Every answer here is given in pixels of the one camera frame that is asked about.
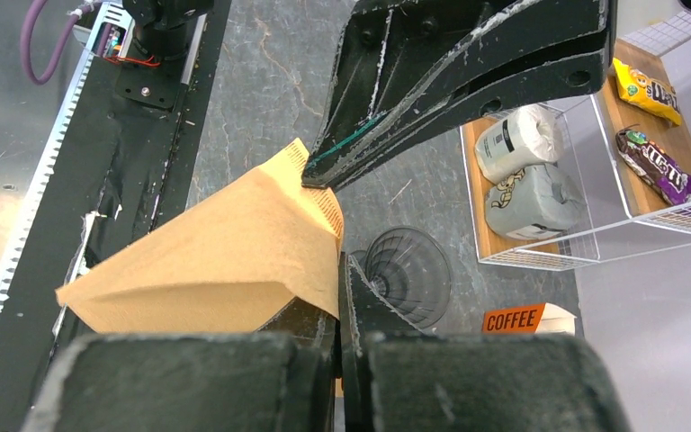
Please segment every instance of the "marble surface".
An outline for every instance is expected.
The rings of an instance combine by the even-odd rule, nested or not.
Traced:
[[[188,205],[319,131],[337,38],[353,0],[234,2],[216,71]],[[436,333],[480,332],[483,313],[553,302],[579,315],[572,272],[479,265],[457,131],[417,146],[338,194],[345,251],[388,228],[432,235],[448,255],[451,300]]]

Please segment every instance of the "orange coffee label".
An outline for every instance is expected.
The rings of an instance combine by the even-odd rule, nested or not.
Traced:
[[[534,333],[542,320],[544,304],[486,312],[483,333]]]

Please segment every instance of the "candy package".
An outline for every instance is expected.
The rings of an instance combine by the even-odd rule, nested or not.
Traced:
[[[691,175],[682,171],[662,148],[637,130],[615,135],[624,162],[669,205],[691,202]]]
[[[682,124],[677,95],[669,85],[649,78],[639,70],[625,65],[618,58],[613,59],[613,66],[621,100],[639,106],[648,113],[669,119],[677,126]]]

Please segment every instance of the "wooden shelf board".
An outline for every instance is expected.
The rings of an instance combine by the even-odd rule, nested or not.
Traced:
[[[620,40],[615,44],[615,57],[632,68],[639,69],[648,77],[669,84],[669,77],[666,75],[666,69],[660,58],[647,51]],[[691,137],[690,131],[687,129],[687,119],[680,126],[669,126],[669,121],[622,101],[618,97],[614,76],[608,77],[601,95],[612,126],[611,132],[613,134],[608,138],[614,149],[615,134],[623,128],[632,127],[636,124],[637,126],[634,126],[636,130],[644,132],[674,158],[686,173],[691,174]],[[621,158],[617,157],[616,160],[632,216],[656,212],[669,207]]]
[[[496,255],[511,248],[536,243],[536,240],[523,241],[501,237],[499,234],[492,231],[491,228],[489,228],[489,224],[486,223],[486,216],[484,214],[486,192],[494,187],[494,184],[480,173],[478,159],[475,157],[475,142],[478,140],[481,133],[494,123],[494,120],[483,118],[467,123],[462,127],[462,135],[464,137],[463,145],[465,146],[465,155],[467,157],[465,163],[468,164],[468,172],[470,173],[470,189],[472,194],[470,199],[472,201],[473,216],[475,219],[473,223],[475,223],[476,232],[478,233],[478,250],[481,258],[491,257],[492,255]],[[557,243],[534,247],[532,250],[554,255],[560,254]]]

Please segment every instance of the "plastic-wrapped roll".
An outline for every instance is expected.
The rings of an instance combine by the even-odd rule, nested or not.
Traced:
[[[576,225],[587,205],[570,177],[550,164],[527,166],[486,194],[486,223],[502,237],[544,240]]]
[[[475,143],[483,176],[493,184],[529,165],[557,162],[563,153],[555,117],[539,105],[518,108],[484,131]]]

